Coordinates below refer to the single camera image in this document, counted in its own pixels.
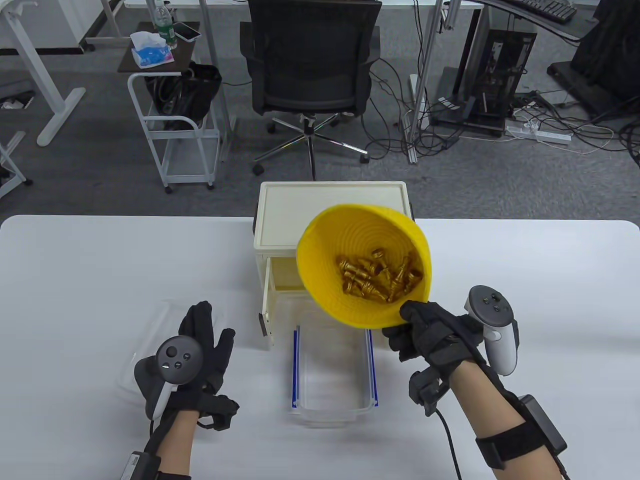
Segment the person's right hand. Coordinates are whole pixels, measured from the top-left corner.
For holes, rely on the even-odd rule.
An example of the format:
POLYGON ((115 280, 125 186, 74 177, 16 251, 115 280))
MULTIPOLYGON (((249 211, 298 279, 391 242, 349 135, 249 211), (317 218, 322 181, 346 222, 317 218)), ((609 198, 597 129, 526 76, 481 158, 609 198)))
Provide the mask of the person's right hand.
POLYGON ((382 334, 401 362, 422 357, 443 381, 464 361, 486 365, 478 350, 483 326, 469 314, 455 316, 436 302, 406 301, 400 317, 402 324, 384 327, 382 334))

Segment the person's left hand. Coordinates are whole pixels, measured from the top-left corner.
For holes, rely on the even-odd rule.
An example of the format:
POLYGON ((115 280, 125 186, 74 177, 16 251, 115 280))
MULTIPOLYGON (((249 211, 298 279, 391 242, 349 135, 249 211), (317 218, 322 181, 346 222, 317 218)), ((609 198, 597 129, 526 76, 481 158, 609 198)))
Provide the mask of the person's left hand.
POLYGON ((220 390, 236 332, 226 327, 215 336, 212 315, 208 301, 190 306, 178 334, 135 364, 134 379, 145 400, 148 420, 194 411, 199 418, 210 418, 210 423, 198 423, 203 429, 230 428, 239 405, 220 390))

